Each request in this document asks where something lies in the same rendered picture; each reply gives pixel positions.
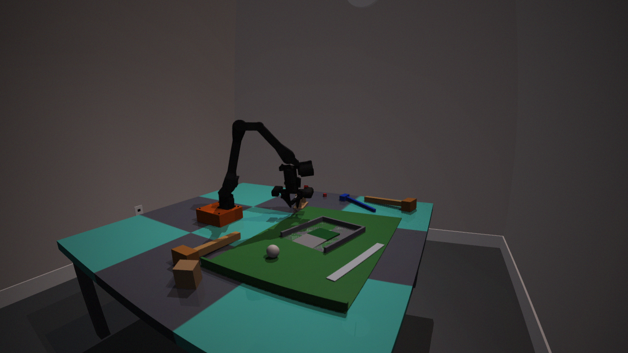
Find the grey ball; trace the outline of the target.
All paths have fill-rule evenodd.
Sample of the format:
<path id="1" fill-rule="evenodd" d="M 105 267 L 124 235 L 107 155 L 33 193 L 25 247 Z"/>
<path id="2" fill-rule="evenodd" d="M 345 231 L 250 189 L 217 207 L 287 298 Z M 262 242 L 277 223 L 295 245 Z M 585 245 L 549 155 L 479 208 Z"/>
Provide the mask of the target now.
<path id="1" fill-rule="evenodd" d="M 266 253 L 267 255 L 269 255 L 269 257 L 274 258 L 280 254 L 280 250 L 275 244 L 271 244 L 270 246 L 268 246 Z"/>

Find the grey flat bar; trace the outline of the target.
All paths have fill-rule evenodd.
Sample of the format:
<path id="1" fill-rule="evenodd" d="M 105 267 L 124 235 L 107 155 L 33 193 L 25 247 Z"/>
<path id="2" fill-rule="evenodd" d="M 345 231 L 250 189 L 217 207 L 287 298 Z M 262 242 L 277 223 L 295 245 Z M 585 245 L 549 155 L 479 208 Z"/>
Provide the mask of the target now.
<path id="1" fill-rule="evenodd" d="M 350 263 L 341 267 L 338 271 L 334 272 L 333 274 L 329 275 L 327 279 L 336 282 L 336 280 L 340 279 L 349 271 L 353 270 L 355 267 L 361 264 L 364 260 L 368 259 L 371 255 L 373 255 L 376 251 L 380 250 L 383 246 L 385 246 L 385 244 L 376 243 L 369 250 L 364 251 L 363 254 L 359 255 L 357 258 L 350 261 Z"/>

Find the green flat mat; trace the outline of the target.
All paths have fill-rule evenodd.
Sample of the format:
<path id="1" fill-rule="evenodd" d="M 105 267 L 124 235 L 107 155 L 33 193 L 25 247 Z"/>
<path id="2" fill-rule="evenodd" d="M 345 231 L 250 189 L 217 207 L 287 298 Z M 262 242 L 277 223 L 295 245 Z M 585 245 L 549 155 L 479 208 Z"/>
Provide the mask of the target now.
<path id="1" fill-rule="evenodd" d="M 322 215 L 365 226 L 366 230 L 327 253 L 315 250 L 319 246 L 310 248 L 291 241 L 288 236 L 281 237 L 281 231 Z M 349 309 L 371 271 L 374 270 L 401 219 L 386 215 L 359 214 L 307 206 L 212 260 L 276 283 L 347 300 Z M 350 263 L 376 243 L 385 244 L 385 246 L 336 282 L 327 279 L 329 275 Z M 280 254 L 274 258 L 266 253 L 271 244 L 275 244 L 280 250 Z"/>

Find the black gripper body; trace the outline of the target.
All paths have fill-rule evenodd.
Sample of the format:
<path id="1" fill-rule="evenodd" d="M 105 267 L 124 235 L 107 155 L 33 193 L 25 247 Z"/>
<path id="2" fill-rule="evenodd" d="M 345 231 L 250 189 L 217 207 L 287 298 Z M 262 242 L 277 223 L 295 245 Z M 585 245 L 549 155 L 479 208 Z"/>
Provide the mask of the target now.
<path id="1" fill-rule="evenodd" d="M 272 196 L 279 197 L 281 194 L 281 197 L 286 197 L 287 194 L 297 194 L 297 197 L 303 197 L 308 199 L 312 198 L 312 195 L 314 193 L 313 188 L 305 187 L 304 189 L 298 189 L 299 186 L 297 183 L 297 179 L 285 180 L 284 185 L 286 189 L 283 189 L 283 187 L 280 186 L 275 186 L 273 188 L 273 191 L 271 192 Z"/>

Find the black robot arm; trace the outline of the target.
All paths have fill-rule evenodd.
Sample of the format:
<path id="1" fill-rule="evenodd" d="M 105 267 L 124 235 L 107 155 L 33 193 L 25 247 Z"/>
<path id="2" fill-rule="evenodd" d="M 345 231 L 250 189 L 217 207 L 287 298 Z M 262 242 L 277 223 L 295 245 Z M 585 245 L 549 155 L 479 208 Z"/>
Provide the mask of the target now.
<path id="1" fill-rule="evenodd" d="M 313 164 L 311 160 L 299 162 L 298 159 L 295 158 L 294 153 L 285 147 L 283 144 L 275 138 L 275 136 L 265 128 L 264 124 L 261 122 L 251 123 L 244 122 L 241 119 L 237 119 L 233 123 L 233 145 L 231 149 L 230 159 L 228 171 L 226 173 L 226 177 L 222 184 L 222 188 L 218 191 L 219 198 L 219 209 L 229 210 L 234 208 L 234 195 L 231 192 L 234 191 L 234 188 L 238 186 L 238 177 L 237 176 L 237 163 L 238 163 L 238 154 L 240 151 L 240 145 L 242 138 L 244 138 L 244 134 L 246 130 L 257 130 L 261 136 L 266 139 L 269 144 L 276 150 L 276 152 L 280 155 L 282 161 L 289 165 L 281 164 L 279 166 L 279 170 L 284 172 L 285 180 L 293 180 L 297 179 L 298 175 L 301 177 L 307 177 L 314 175 Z M 291 165 L 293 164 L 293 165 Z"/>

